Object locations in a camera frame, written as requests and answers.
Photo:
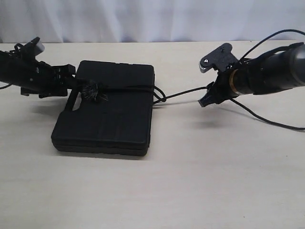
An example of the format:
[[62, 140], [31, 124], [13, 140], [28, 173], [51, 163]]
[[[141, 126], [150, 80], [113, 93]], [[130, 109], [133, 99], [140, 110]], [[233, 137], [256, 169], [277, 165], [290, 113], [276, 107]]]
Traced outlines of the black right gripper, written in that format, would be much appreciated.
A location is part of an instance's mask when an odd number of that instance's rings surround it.
[[218, 72], [215, 82], [210, 86], [207, 93], [198, 100], [201, 107], [211, 104], [220, 104], [226, 100], [237, 97], [237, 93], [231, 88], [230, 79], [234, 76], [236, 70]]

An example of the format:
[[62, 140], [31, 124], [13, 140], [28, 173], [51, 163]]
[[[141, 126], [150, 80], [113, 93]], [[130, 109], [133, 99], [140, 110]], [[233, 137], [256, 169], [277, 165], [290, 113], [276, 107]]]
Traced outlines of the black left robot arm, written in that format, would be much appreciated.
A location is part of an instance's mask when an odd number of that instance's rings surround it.
[[76, 68], [71, 64], [51, 66], [35, 58], [0, 52], [0, 81], [19, 86], [21, 95], [66, 97], [69, 89], [76, 89], [81, 84], [75, 74]]

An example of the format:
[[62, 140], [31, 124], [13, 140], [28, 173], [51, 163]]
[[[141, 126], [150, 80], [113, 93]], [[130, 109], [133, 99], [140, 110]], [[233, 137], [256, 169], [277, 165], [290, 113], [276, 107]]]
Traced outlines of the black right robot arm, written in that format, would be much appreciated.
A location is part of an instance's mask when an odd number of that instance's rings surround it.
[[200, 60], [202, 73], [217, 71], [216, 80], [207, 85], [206, 94], [198, 101], [201, 107], [240, 95], [274, 94], [305, 84], [303, 42], [275, 48], [253, 59], [238, 60], [232, 49], [231, 44], [224, 43]]

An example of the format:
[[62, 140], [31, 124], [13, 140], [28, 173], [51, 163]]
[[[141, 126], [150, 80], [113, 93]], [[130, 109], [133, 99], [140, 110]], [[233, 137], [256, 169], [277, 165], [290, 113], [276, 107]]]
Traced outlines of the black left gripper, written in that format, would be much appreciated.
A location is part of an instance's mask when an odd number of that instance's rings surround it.
[[83, 80], [75, 74], [76, 68], [71, 64], [51, 66], [43, 61], [14, 58], [14, 85], [20, 87], [22, 95], [66, 97], [68, 89], [80, 92]]

